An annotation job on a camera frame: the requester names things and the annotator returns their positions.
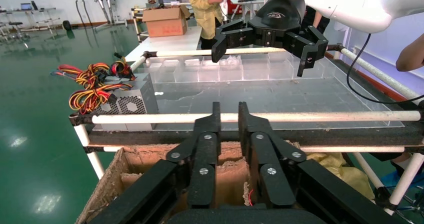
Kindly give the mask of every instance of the person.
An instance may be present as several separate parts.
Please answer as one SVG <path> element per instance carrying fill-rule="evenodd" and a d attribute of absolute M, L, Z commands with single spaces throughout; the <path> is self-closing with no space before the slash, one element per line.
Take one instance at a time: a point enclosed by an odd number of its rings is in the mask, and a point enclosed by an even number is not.
<path fill-rule="evenodd" d="M 330 19 L 323 17 L 321 13 L 307 5 L 300 28 L 303 30 L 306 29 L 308 26 L 314 26 L 320 33 L 323 34 L 327 26 L 329 25 L 329 22 Z"/>
<path fill-rule="evenodd" d="M 200 41 L 202 50 L 210 50 L 215 44 L 215 28 L 223 21 L 220 3 L 223 0 L 189 0 L 197 25 L 201 26 Z"/>
<path fill-rule="evenodd" d="M 396 61 L 396 69 L 400 72 L 409 72 L 424 67 L 424 34 L 415 41 L 405 47 L 399 54 Z M 411 162 L 412 155 L 410 153 L 372 153 L 375 158 L 380 161 L 388 161 L 396 168 L 396 179 L 402 176 L 404 170 Z M 421 174 L 423 166 L 418 170 L 417 174 Z"/>

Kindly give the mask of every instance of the white pipe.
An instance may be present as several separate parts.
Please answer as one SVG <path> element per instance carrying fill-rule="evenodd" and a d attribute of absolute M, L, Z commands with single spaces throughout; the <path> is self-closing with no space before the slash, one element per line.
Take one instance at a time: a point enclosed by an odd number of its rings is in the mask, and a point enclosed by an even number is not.
<path fill-rule="evenodd" d="M 344 54 L 349 59 L 352 59 L 352 60 L 354 60 L 357 57 L 356 54 L 349 51 L 347 48 L 343 48 L 341 50 L 341 53 Z M 384 72 L 382 72 L 381 70 L 379 70 L 377 67 L 366 62 L 364 59 L 359 57 L 356 61 L 356 64 L 360 65 L 365 70 L 367 70 L 368 72 L 370 72 L 371 74 L 376 76 L 378 79 L 382 80 L 389 87 L 395 89 L 398 93 L 402 94 L 405 98 L 413 99 L 413 98 L 420 96 L 419 94 L 417 94 L 413 90 L 409 89 L 408 87 L 406 87 L 405 85 L 403 85 L 399 81 L 393 79 L 391 76 L 389 76 L 389 75 L 385 74 Z M 424 97 L 420 98 L 418 100 L 414 100 L 413 103 L 418 105 L 422 100 L 424 100 Z"/>
<path fill-rule="evenodd" d="M 421 168 L 421 165 L 423 163 L 424 163 L 424 155 L 420 153 L 414 153 L 412 155 L 412 159 L 408 167 L 403 172 L 399 182 L 396 185 L 396 188 L 394 189 L 393 193 L 390 196 L 389 201 L 391 204 L 398 205 L 401 202 L 402 198 L 404 197 L 415 175 L 417 174 L 418 170 Z M 390 210 L 390 209 L 384 209 L 384 210 L 389 215 L 392 215 L 394 212 L 393 210 Z"/>
<path fill-rule="evenodd" d="M 140 57 L 140 59 L 138 59 L 138 61 L 136 61 L 133 64 L 131 64 L 131 66 L 130 66 L 131 71 L 134 72 L 141 64 L 143 64 L 145 62 L 145 60 L 146 60 L 146 57 L 142 55 Z"/>
<path fill-rule="evenodd" d="M 105 175 L 105 169 L 100 162 L 99 156 L 95 152 L 87 153 L 88 159 L 97 175 L 98 179 L 102 179 L 103 175 Z"/>
<path fill-rule="evenodd" d="M 142 123 L 194 123 L 209 113 L 182 114 L 117 114 L 95 115 L 94 124 L 142 124 Z M 404 111 L 358 111 L 358 112 L 268 112 L 252 113 L 270 122 L 375 122 L 375 121 L 419 121 L 421 114 L 416 110 Z M 222 123 L 236 123 L 238 113 L 221 113 Z"/>
<path fill-rule="evenodd" d="M 259 48 L 234 48 L 227 49 L 226 55 L 234 54 L 253 54 L 253 53 L 282 53 L 287 52 L 282 48 L 275 47 L 259 47 Z M 181 57 L 181 56 L 210 56 L 211 50 L 176 50 L 176 51 L 158 51 L 158 57 Z"/>
<path fill-rule="evenodd" d="M 105 152 L 117 152 L 123 146 L 104 146 Z M 403 146 L 301 146 L 306 153 L 402 153 Z"/>
<path fill-rule="evenodd" d="M 87 147 L 90 143 L 90 138 L 89 138 L 89 134 L 87 133 L 86 127 L 83 124 L 81 124 L 81 125 L 74 126 L 73 128 L 75 129 L 76 135 L 78 136 L 82 146 Z M 103 168 L 103 165 L 99 160 L 99 157 L 97 156 L 95 152 L 87 153 L 87 157 L 90 160 L 90 163 L 95 171 L 95 174 L 100 180 L 105 174 L 105 169 Z"/>
<path fill-rule="evenodd" d="M 353 155 L 355 156 L 356 160 L 359 162 L 359 165 L 362 167 L 363 171 L 368 176 L 369 180 L 372 182 L 375 188 L 381 188 L 384 187 L 382 181 L 379 179 L 379 177 L 376 175 L 376 173 L 373 171 L 371 166 L 368 164 L 368 162 L 364 159 L 364 157 L 359 152 L 354 152 Z"/>

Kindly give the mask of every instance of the white table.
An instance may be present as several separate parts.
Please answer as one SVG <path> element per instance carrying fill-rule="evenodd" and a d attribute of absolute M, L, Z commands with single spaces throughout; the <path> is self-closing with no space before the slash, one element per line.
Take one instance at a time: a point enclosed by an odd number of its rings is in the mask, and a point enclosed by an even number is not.
<path fill-rule="evenodd" d="M 127 62 L 135 62 L 140 59 L 145 51 L 193 51 L 197 50 L 201 26 L 191 26 L 184 35 L 148 37 L 132 50 L 126 57 Z"/>
<path fill-rule="evenodd" d="M 230 0 L 230 2 L 232 4 L 236 4 L 237 6 L 235 7 L 235 10 L 231 16 L 231 20 L 233 20 L 234 15 L 236 14 L 237 10 L 239 9 L 239 7 L 241 6 L 242 8 L 242 13 L 243 13 L 243 17 L 242 19 L 244 20 L 246 17 L 246 9 L 250 10 L 250 19 L 253 19 L 254 17 L 254 7 L 255 4 L 264 4 L 265 0 L 252 0 L 252 1 L 243 1 L 243 2 L 239 2 L 239 0 Z"/>

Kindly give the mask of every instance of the brown cardboard box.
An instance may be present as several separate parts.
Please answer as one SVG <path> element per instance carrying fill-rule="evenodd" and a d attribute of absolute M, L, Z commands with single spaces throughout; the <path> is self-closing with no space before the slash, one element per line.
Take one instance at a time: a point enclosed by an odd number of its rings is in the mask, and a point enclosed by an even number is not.
<path fill-rule="evenodd" d="M 113 158 L 104 176 L 98 182 L 81 215 L 75 223 L 92 220 L 115 197 L 122 194 L 159 159 L 177 144 L 138 145 L 121 148 Z M 249 205 L 249 167 L 242 157 L 239 142 L 222 142 L 221 155 L 216 167 L 215 205 Z M 187 195 L 183 195 L 171 215 L 187 209 Z"/>
<path fill-rule="evenodd" d="M 143 11 L 143 22 L 147 25 L 149 37 L 184 35 L 190 12 L 185 5 Z"/>

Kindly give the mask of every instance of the shiny floor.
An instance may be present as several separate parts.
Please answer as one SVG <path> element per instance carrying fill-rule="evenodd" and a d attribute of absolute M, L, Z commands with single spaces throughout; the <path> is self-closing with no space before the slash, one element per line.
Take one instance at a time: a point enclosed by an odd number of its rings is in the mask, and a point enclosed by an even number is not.
<path fill-rule="evenodd" d="M 49 73 L 60 64 L 111 64 L 114 52 L 127 55 L 138 42 L 132 25 L 72 33 L 31 32 L 25 43 L 0 42 L 2 224 L 74 223 L 98 182 L 68 120 L 69 95 L 80 87 Z M 107 167 L 113 153 L 99 156 Z M 379 176 L 393 171 L 366 157 Z"/>

